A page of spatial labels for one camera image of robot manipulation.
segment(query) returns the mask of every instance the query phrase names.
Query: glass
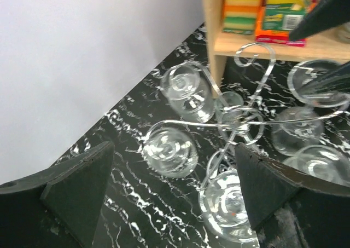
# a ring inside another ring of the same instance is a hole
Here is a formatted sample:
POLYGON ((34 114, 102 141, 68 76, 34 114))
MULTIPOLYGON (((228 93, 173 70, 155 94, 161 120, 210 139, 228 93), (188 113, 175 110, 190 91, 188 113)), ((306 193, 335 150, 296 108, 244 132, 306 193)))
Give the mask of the glass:
POLYGON ((333 148, 308 146, 283 163, 322 180, 350 186, 350 160, 333 148))
POLYGON ((160 86, 170 106, 185 121, 205 123, 214 115, 211 88, 192 64, 170 68, 160 86))
MULTIPOLYGON (((332 60, 311 60, 297 64, 288 74, 287 84, 291 93, 304 107, 291 107, 282 111, 276 121, 294 120, 319 117, 313 107, 336 107, 346 103, 346 99, 339 93, 315 94, 313 96, 300 96, 298 89, 312 79, 337 68, 339 64, 332 60)), ((324 131, 321 120, 305 121, 299 123, 285 123, 272 126, 272 144, 281 154, 292 156, 300 149, 319 144, 324 131)))
POLYGON ((142 154, 152 169, 171 178, 189 175, 198 163, 193 140, 174 128, 160 128, 152 132, 142 154))
MULTIPOLYGON (((243 98, 236 92, 232 92, 232 91, 223 92, 222 97, 227 103, 226 107, 243 106, 244 104, 243 98)), ((225 105, 222 103, 220 99, 215 99, 214 107, 215 107, 215 116, 217 120, 222 119, 225 105)), ((235 112, 235 116, 239 116, 240 114, 241 114, 240 112, 235 112)))
POLYGON ((199 205, 207 228, 236 243, 257 243, 244 206, 240 178, 231 169, 211 180, 199 194, 199 205))

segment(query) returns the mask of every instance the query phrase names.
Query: black marble countertop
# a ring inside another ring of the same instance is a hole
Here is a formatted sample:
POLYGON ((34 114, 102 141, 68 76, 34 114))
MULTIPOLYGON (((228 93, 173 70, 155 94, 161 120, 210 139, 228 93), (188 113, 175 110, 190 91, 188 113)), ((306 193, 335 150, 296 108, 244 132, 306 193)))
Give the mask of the black marble countertop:
MULTIPOLYGON (((208 158, 224 145, 216 129, 186 127, 195 138, 199 154, 199 164, 186 178, 162 177, 148 168, 141 156, 144 135, 153 124, 163 119, 180 119, 159 90, 161 76, 168 68, 192 60, 207 66, 205 27, 180 44, 58 160, 65 161, 103 141, 115 144, 115 160, 93 247, 240 247, 210 233, 198 205, 198 190, 208 158)), ((234 90, 247 101, 267 64, 267 60, 257 60, 253 66, 239 68, 233 59, 228 59, 222 91, 234 90)), ((286 88, 287 74, 294 65, 277 61, 264 86, 257 107, 266 120, 300 104, 286 88)), ((324 124, 320 143, 348 156, 349 113, 324 124)), ((275 159, 286 158, 272 147, 270 126, 265 128, 258 146, 275 159)))

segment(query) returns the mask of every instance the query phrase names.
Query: barcode label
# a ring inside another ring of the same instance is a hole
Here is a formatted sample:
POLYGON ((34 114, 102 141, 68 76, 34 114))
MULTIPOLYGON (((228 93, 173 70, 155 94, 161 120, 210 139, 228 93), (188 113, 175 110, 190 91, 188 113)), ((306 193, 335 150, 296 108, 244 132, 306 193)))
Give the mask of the barcode label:
POLYGON ((302 15, 287 14, 283 19, 282 29, 286 31, 293 30, 302 20, 302 15))

